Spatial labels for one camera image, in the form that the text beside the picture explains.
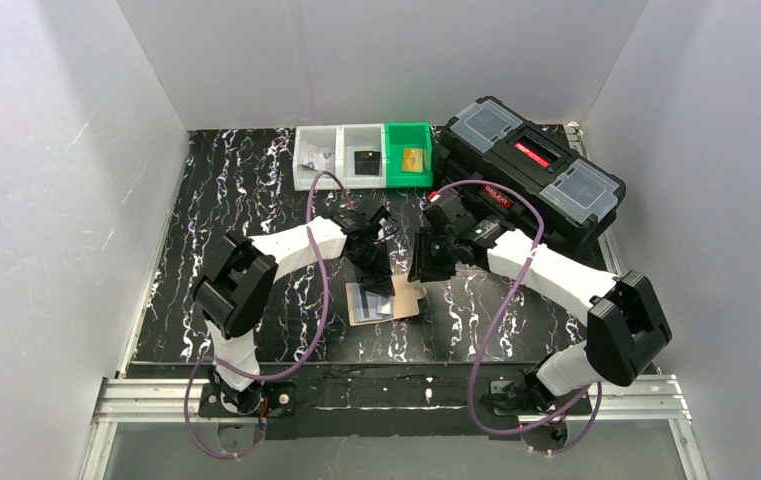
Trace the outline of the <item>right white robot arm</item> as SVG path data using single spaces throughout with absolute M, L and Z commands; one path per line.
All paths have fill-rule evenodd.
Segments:
M 477 219 L 453 191 L 434 195 L 423 213 L 428 224 L 416 235 L 411 281 L 445 281 L 459 264 L 477 266 L 519 279 L 586 329 L 584 341 L 548 355 L 506 388 L 508 400 L 545 409 L 598 381 L 629 386 L 670 343 L 672 331 L 645 275 L 616 276 L 535 245 L 496 216 Z

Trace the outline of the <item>beige leather card holder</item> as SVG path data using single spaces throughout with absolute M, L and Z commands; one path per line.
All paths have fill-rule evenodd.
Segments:
M 419 283 L 409 282 L 405 274 L 391 280 L 394 287 L 391 296 L 369 292 L 357 283 L 346 285 L 350 326 L 403 320 L 420 314 L 419 302 L 426 298 L 426 290 Z

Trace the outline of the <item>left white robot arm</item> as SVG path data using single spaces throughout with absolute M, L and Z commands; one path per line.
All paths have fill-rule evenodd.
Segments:
M 363 213 L 348 210 L 312 216 L 304 224 L 274 234 L 241 237 L 226 234 L 205 261 L 193 288 L 194 305 L 203 315 L 214 347 L 214 378 L 230 392 L 281 379 L 263 375 L 256 358 L 254 330 L 272 287 L 294 271 L 326 261 L 347 259 L 365 290 L 394 292 L 384 230 L 391 221 L 383 206 Z

